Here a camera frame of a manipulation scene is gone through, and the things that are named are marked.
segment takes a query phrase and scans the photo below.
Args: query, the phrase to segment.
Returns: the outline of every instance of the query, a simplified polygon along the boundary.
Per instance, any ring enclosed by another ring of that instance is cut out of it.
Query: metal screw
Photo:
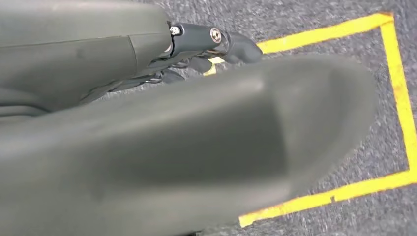
[[[171,31],[171,35],[174,35],[174,36],[181,34],[181,29],[177,26],[171,26],[170,31]]]
[[[220,30],[218,30],[216,28],[211,28],[210,36],[215,43],[220,43],[221,42],[221,32],[220,32]]]

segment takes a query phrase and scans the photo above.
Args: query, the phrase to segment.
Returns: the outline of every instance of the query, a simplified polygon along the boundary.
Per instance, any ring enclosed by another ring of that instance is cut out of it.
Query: yellow tape line
[[[417,178],[417,134],[414,124],[413,111],[407,89],[407,80],[404,75],[403,63],[397,35],[395,32],[394,19],[389,24],[381,26],[381,36],[384,43],[385,55],[387,56],[389,74],[394,89],[394,98],[398,111],[398,118],[403,130],[405,150],[410,170]]]
[[[387,56],[391,82],[394,88],[398,117],[404,134],[404,143],[410,170],[386,177],[349,184],[324,193],[296,198],[278,206],[273,206],[258,212],[241,216],[239,221],[242,227],[248,226],[257,220],[274,218],[293,212],[323,206],[332,203],[332,201],[337,202],[347,200],[358,196],[417,183],[416,128],[395,32],[394,17],[392,14],[377,13],[350,20],[335,26],[302,32],[284,38],[263,42],[258,45],[266,54],[277,53],[313,43],[366,32],[377,27],[381,27],[381,35]],[[216,59],[213,60],[213,62],[221,63],[221,61]]]
[[[379,27],[381,24],[392,21],[389,14],[376,13],[370,16],[350,20],[341,24],[313,29],[293,35],[289,35],[279,39],[273,39],[266,42],[258,43],[258,47],[264,54],[278,53],[302,46],[319,43],[331,39],[342,38],[352,34],[370,31]],[[205,76],[216,73],[215,64],[223,63],[221,58],[212,58],[213,63],[211,69],[204,73]]]
[[[275,218],[293,212],[320,207],[335,202],[363,196],[383,190],[394,189],[410,184],[410,172],[405,171],[386,177],[361,181],[328,192],[296,198],[281,205],[273,206],[239,218],[242,227],[263,219]]]

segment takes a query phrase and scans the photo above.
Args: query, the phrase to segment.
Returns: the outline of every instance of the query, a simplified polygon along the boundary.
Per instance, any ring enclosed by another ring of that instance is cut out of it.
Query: bolt
[[[171,31],[171,35],[174,35],[174,36],[181,34],[181,29],[177,26],[171,26],[170,31]]]
[[[218,30],[216,28],[211,28],[211,30],[210,30],[210,36],[211,36],[211,39],[215,43],[220,43],[221,42],[221,32],[220,32],[220,30]]]

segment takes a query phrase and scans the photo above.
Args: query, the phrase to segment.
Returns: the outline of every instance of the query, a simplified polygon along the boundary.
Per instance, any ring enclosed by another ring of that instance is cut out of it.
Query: gray cover
[[[281,203],[359,143],[373,91],[287,57],[5,126],[1,235],[170,236]]]

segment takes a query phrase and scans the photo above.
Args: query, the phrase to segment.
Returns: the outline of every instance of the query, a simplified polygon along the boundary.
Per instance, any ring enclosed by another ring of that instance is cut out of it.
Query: yellow tape
[[[410,170],[417,178],[417,135],[413,111],[408,95],[407,80],[404,75],[403,63],[395,32],[394,21],[381,26],[381,36],[391,76],[398,118],[404,135],[405,150]]]
[[[241,216],[239,221],[242,227],[248,226],[257,220],[274,218],[293,212],[319,207],[330,204],[332,201],[337,202],[347,200],[366,194],[417,183],[416,128],[395,32],[394,17],[392,14],[377,13],[350,20],[335,26],[302,32],[284,38],[263,42],[258,45],[264,53],[277,53],[313,43],[366,32],[377,27],[381,27],[381,35],[387,56],[391,82],[394,88],[398,117],[404,134],[404,143],[410,170],[386,177],[349,184],[320,194],[296,198],[278,206],[273,206],[258,212]]]
[[[242,227],[245,227],[258,220],[275,218],[293,212],[320,207],[330,204],[332,201],[343,201],[366,194],[406,186],[410,184],[410,175],[410,172],[405,171],[386,177],[349,184],[324,193],[296,198],[278,206],[241,216],[239,222]]]

